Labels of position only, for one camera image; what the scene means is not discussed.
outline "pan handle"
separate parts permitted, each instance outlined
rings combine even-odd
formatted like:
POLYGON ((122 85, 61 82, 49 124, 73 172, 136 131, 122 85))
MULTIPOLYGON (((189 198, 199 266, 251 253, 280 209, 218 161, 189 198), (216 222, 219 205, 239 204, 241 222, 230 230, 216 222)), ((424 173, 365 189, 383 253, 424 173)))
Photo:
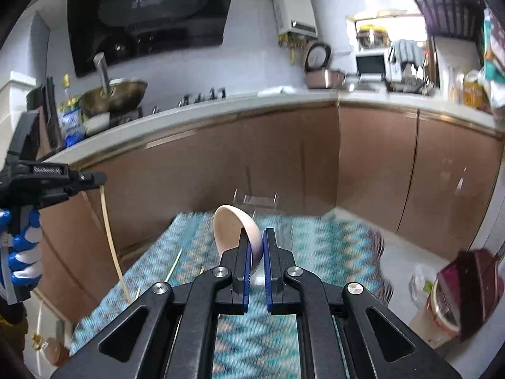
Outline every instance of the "pan handle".
POLYGON ((110 84, 109 75, 107 74, 107 63, 105 62, 105 54, 99 52, 93 57, 93 62, 97 68, 98 76, 100 77, 100 83, 102 84, 102 90, 104 91, 105 97, 110 97, 110 84))

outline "white water heater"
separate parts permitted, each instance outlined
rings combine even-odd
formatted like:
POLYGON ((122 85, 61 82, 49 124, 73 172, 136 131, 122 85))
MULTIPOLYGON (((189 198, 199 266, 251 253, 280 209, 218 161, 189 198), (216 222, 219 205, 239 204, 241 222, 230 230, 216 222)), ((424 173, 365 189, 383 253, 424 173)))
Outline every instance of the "white water heater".
POLYGON ((279 34, 318 36, 311 0, 274 0, 274 11, 279 34))

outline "white countertop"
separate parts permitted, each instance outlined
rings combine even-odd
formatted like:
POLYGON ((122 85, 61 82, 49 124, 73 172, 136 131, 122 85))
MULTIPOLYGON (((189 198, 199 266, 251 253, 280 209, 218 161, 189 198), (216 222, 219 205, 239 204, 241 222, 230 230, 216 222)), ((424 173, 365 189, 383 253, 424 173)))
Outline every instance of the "white countertop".
POLYGON ((336 100, 342 102, 368 102, 389 107, 397 106, 399 108, 417 108, 422 111, 441 113, 475 123, 485 128, 505 132, 505 124, 497 123, 491 115, 473 110, 464 105, 457 105, 437 98, 422 97, 414 94, 370 91, 354 91, 348 93, 338 92, 336 90, 311 90, 300 91, 296 94, 275 94, 269 96, 256 96, 251 94, 233 96, 226 100, 208 101, 197 105, 187 105, 185 107, 159 112, 90 137, 54 155, 47 159, 47 161, 74 164, 95 153, 117 147, 118 145, 152 134, 156 131, 195 123, 208 118, 258 110, 261 108, 276 107, 279 105, 336 100))

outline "gloved hand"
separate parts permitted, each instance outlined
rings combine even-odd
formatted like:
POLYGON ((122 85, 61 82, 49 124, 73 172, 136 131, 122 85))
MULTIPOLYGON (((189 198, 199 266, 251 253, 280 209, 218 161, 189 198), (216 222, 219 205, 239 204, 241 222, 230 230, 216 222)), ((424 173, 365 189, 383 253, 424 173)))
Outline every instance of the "gloved hand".
MULTIPOLYGON (((39 222, 39 211, 33 210, 29 215, 30 225, 19 235, 12 238, 12 246, 7 260, 11 271, 11 281, 14 286, 37 286, 41 276, 41 251, 39 241, 42 235, 39 222)), ((8 238, 5 231, 11 222, 11 213, 0 210, 0 240, 8 238)), ((0 273, 0 283, 4 286, 3 275, 0 273)))

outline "silver screw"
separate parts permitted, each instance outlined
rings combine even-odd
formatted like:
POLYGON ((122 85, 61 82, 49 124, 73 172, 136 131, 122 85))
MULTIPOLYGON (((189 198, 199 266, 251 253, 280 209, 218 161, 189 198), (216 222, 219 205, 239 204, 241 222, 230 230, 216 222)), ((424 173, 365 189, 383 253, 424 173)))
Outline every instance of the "silver screw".
POLYGON ((302 273, 304 273, 304 270, 299 266, 290 266, 289 268, 287 268, 287 274, 289 276, 297 277, 300 276, 302 273))
POLYGON ((224 266, 217 266, 212 271, 212 274, 218 278, 222 278, 223 276, 228 275, 228 268, 225 268, 224 266))
POLYGON ((361 292, 363 292, 363 286, 357 282, 351 282, 348 285, 348 291, 353 295, 359 295, 361 292))
POLYGON ((161 295, 162 293, 168 291, 168 284, 166 282, 156 282, 152 286, 152 291, 157 295, 161 295))

